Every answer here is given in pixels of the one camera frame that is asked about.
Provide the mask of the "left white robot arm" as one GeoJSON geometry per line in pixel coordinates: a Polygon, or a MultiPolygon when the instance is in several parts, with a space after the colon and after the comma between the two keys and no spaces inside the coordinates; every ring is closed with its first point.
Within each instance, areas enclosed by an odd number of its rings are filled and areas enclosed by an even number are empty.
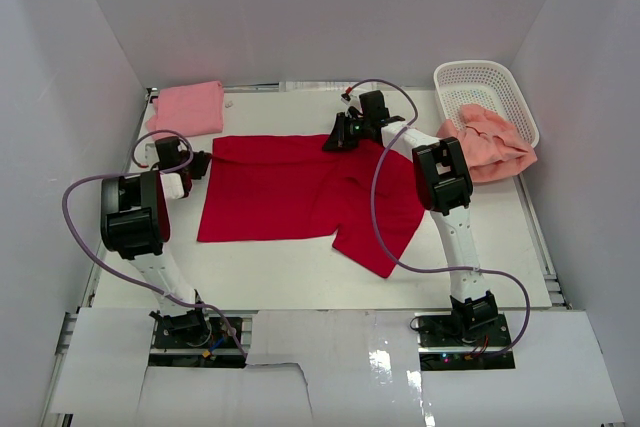
{"type": "Polygon", "coordinates": [[[170,252],[167,201],[189,196],[192,181],[204,175],[211,155],[181,149],[176,132],[160,133],[163,137],[151,145],[154,155],[147,171],[101,181],[101,236],[107,250],[152,286],[158,307],[151,316],[166,334],[199,347],[208,342],[212,324],[170,252]]]}

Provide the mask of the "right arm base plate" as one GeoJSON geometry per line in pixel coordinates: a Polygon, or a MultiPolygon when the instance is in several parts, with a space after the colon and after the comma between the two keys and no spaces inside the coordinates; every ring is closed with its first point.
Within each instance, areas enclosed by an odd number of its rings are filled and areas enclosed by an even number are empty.
{"type": "Polygon", "coordinates": [[[479,331],[464,333],[452,314],[417,315],[409,322],[417,334],[422,372],[513,370],[516,368],[506,318],[500,314],[479,331]]]}

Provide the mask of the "red t shirt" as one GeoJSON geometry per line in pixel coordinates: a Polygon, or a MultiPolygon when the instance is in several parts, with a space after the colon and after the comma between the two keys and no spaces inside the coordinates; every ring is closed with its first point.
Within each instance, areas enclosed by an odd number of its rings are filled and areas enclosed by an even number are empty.
{"type": "MultiPolygon", "coordinates": [[[[205,242],[334,238],[333,248],[387,278],[394,264],[373,232],[370,188],[382,146],[362,141],[348,152],[324,152],[324,135],[228,136],[213,142],[208,189],[197,239],[205,242]]],[[[386,157],[376,190],[383,240],[398,258],[424,209],[402,156],[386,157]]]]}

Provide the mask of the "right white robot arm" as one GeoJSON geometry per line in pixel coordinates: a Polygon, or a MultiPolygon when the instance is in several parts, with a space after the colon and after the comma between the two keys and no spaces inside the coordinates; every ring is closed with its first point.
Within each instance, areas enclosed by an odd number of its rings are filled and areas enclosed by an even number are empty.
{"type": "Polygon", "coordinates": [[[373,232],[395,265],[418,273],[418,268],[401,263],[385,244],[375,206],[377,183],[389,153],[410,162],[417,198],[436,224],[447,261],[446,267],[436,271],[450,275],[452,335],[463,345],[477,344],[497,320],[498,307],[483,277],[473,240],[469,209],[473,183],[460,142],[454,137],[427,135],[413,127],[413,119],[391,115],[379,90],[354,96],[347,88],[341,98],[347,110],[336,115],[323,150],[351,151],[363,140],[383,147],[370,188],[373,232]]]}

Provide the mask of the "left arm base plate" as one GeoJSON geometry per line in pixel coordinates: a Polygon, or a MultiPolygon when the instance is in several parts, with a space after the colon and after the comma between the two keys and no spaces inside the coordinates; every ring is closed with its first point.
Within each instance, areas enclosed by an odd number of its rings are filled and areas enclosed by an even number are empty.
{"type": "Polygon", "coordinates": [[[151,367],[243,369],[246,360],[224,322],[210,317],[209,326],[195,341],[185,341],[156,321],[148,357],[151,367]]]}

